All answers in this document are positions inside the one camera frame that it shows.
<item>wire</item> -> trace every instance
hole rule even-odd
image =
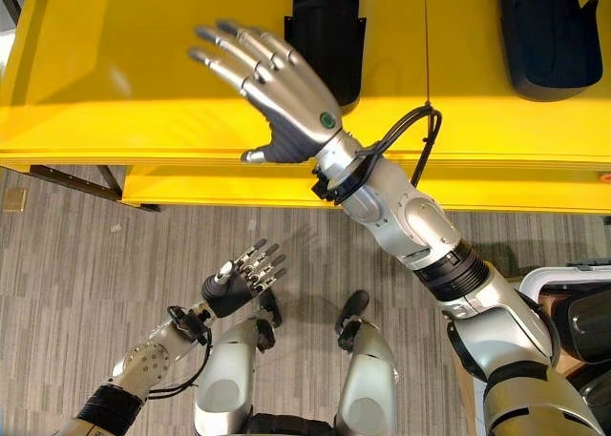
[[[362,178],[363,184],[369,179],[369,176],[373,172],[375,164],[382,156],[382,154],[388,148],[390,148],[390,146],[401,136],[401,134],[409,128],[409,126],[426,116],[429,118],[429,131],[427,136],[423,139],[423,141],[425,142],[425,147],[422,153],[420,154],[420,157],[416,164],[416,168],[411,176],[411,185],[413,185],[413,187],[416,187],[418,181],[420,181],[422,173],[424,172],[424,168],[427,165],[427,161],[429,160],[429,156],[431,155],[432,146],[434,145],[435,140],[437,139],[437,135],[439,134],[439,129],[441,128],[441,113],[434,109],[431,106],[431,103],[428,101],[425,103],[425,105],[421,107],[416,107],[415,109],[402,116],[396,123],[392,125],[392,127],[381,140],[378,140],[370,147],[367,147],[366,149],[358,152],[358,156],[370,156],[368,168]]]
[[[189,379],[187,379],[182,384],[178,384],[176,386],[170,386],[166,388],[154,388],[150,390],[149,397],[148,397],[149,400],[164,400],[166,398],[172,398],[173,396],[176,396],[182,393],[187,388],[191,386],[196,386],[194,382],[198,379],[201,372],[206,367],[208,360],[210,359],[210,352],[212,350],[212,332],[210,331],[210,328],[208,328],[208,330],[206,331],[206,337],[207,337],[206,350],[203,355],[203,361],[201,362],[200,369],[198,369],[193,376],[191,376]]]

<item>yellow table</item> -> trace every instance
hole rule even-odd
[[[520,99],[497,0],[427,3],[444,124],[422,188],[454,209],[611,212],[611,184],[599,180],[611,172],[609,75],[562,102]],[[360,12],[362,98],[345,127],[369,144],[426,99],[424,0],[361,0]],[[282,33],[290,13],[291,0],[27,0],[0,89],[0,164],[130,165],[128,203],[325,205],[309,191],[309,165],[236,163],[269,139],[267,125],[185,55],[198,23],[230,16]],[[611,0],[598,20],[609,52]],[[410,170],[424,134],[415,126],[388,156]]]

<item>black rubber joint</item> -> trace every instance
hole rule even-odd
[[[490,274],[473,247],[461,240],[448,255],[414,271],[438,301],[453,301],[474,291]]]
[[[115,436],[123,436],[141,408],[142,400],[138,396],[113,385],[102,385],[76,418],[104,428]]]

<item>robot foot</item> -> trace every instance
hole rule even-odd
[[[369,305],[369,294],[365,290],[358,290],[348,298],[342,312],[335,323],[335,332],[339,335],[338,345],[347,352],[352,351],[354,338],[361,327],[359,317]]]

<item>black object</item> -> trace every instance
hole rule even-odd
[[[552,317],[562,347],[586,363],[611,360],[611,287],[560,301]]]
[[[500,0],[505,51],[517,92],[560,100],[602,77],[598,0]]]
[[[349,111],[361,92],[366,18],[359,0],[293,0],[284,18],[284,38],[323,79]]]
[[[114,202],[121,202],[121,198],[123,196],[122,190],[120,189],[118,182],[108,166],[98,165],[97,169],[107,181],[110,188],[103,185],[98,185],[97,183],[93,183],[92,181],[85,180],[83,178],[79,178],[78,176],[71,176],[70,174],[66,174],[58,171],[57,169],[40,164],[30,166],[30,170],[25,174],[70,188],[71,190],[87,193],[88,195],[102,197]],[[159,206],[156,204],[140,204],[137,208],[147,212],[159,212],[160,210]]]
[[[256,414],[242,429],[244,434],[290,434],[297,436],[334,436],[335,430],[319,420],[294,415]]]
[[[261,353],[264,353],[265,350],[269,350],[276,345],[276,337],[274,336],[274,330],[270,322],[265,319],[257,319],[257,331],[259,331],[257,348]]]
[[[211,318],[207,311],[204,310],[200,314],[196,314],[193,309],[189,309],[188,312],[185,312],[179,305],[170,305],[167,311],[176,326],[188,333],[191,339],[198,341],[201,345],[206,345],[209,342],[206,336],[209,335],[210,328],[204,324],[206,320]]]
[[[278,307],[276,296],[271,288],[267,288],[259,295],[259,308],[264,309],[267,312],[271,312],[274,328],[277,328],[283,323],[283,316],[280,312],[280,307]]]
[[[369,293],[365,290],[356,290],[350,295],[342,312],[340,312],[337,321],[335,321],[335,332],[340,334],[344,329],[344,321],[352,317],[353,315],[360,316],[365,312],[369,305]]]
[[[384,152],[390,148],[390,146],[396,141],[402,133],[404,133],[409,126],[424,117],[429,118],[429,130],[427,136],[423,139],[425,142],[424,149],[418,158],[416,168],[411,175],[411,185],[415,188],[420,181],[420,177],[424,172],[424,168],[429,160],[429,155],[432,151],[432,146],[437,139],[439,129],[441,128],[441,113],[434,109],[429,102],[422,107],[416,107],[415,109],[408,112],[406,115],[401,117],[396,123],[392,125],[389,131],[384,135],[382,140],[377,141],[370,147],[359,152],[357,159],[358,165],[356,168],[342,180],[341,183],[329,188],[329,180],[322,173],[318,166],[314,167],[312,174],[315,174],[318,180],[312,186],[312,191],[318,198],[324,200],[332,200],[335,205],[339,205],[352,196],[356,191],[361,188],[373,173],[375,165],[380,160],[380,157]]]
[[[586,364],[567,377],[599,421],[611,434],[611,362]]]
[[[369,305],[369,293],[365,290],[357,290],[350,295],[342,312],[340,312],[337,321],[335,322],[335,332],[339,335],[337,344],[342,350],[352,352],[354,348],[354,338],[361,329],[360,320],[352,320],[344,325],[346,320],[349,320],[352,316],[360,316],[365,312]]]
[[[453,301],[484,283],[490,269],[473,247],[461,240],[448,255],[413,273],[438,301]]]
[[[484,399],[486,399],[488,392],[492,390],[495,385],[515,377],[530,377],[531,379],[547,382],[547,367],[548,366],[543,363],[523,361],[505,364],[499,369],[495,369],[488,378],[488,383],[484,390]]]
[[[210,276],[204,281],[201,295],[220,319],[233,314],[257,296],[250,290],[248,282],[238,273],[234,273],[224,285],[216,283],[214,278],[215,276]]]
[[[142,408],[142,400],[114,385],[102,385],[87,400],[77,419],[123,436]]]
[[[462,339],[460,339],[454,322],[448,323],[447,331],[450,343],[452,344],[454,352],[456,352],[456,355],[458,355],[458,358],[462,363],[462,367],[464,367],[469,374],[478,378],[481,382],[486,382],[486,375],[484,374],[484,371],[481,369],[481,367],[479,367],[479,364],[477,364],[474,357],[471,355],[469,350],[467,350],[465,343],[463,343]]]

